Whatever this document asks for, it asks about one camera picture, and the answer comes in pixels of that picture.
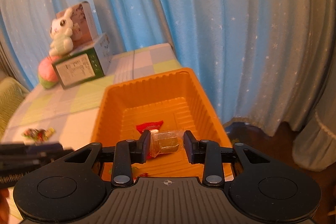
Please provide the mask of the person left hand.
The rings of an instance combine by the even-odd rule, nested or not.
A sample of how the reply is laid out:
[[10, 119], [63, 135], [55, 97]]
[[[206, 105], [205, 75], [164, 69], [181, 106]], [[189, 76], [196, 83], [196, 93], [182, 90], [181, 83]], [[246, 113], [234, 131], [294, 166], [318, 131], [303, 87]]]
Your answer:
[[7, 198], [9, 197], [9, 190], [7, 188], [0, 191], [0, 223], [8, 224], [9, 221], [9, 204]]

